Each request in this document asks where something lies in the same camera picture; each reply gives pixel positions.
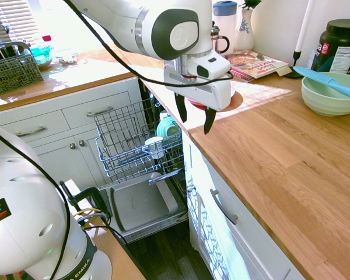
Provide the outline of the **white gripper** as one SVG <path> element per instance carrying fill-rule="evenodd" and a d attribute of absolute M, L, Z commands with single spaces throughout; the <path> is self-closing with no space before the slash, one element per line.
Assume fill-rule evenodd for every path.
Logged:
<path fill-rule="evenodd" d="M 184 97 L 187 97 L 206 106 L 206 119 L 204 123 L 204 134 L 206 135 L 212 128 L 212 124 L 214 123 L 216 116 L 216 111 L 221 111 L 227 108 L 227 106 L 230 104 L 230 80 L 217 81 L 200 86 L 199 83 L 206 82 L 207 80 L 204 78 L 197 78 L 196 80 L 189 81 L 176 71 L 173 61 L 165 61 L 164 65 L 165 83 L 175 85 L 197 84 L 196 86 L 190 87 L 166 86 L 166 88 L 176 93 L 175 101 L 178 113 L 183 123 L 187 121 L 187 109 Z"/>

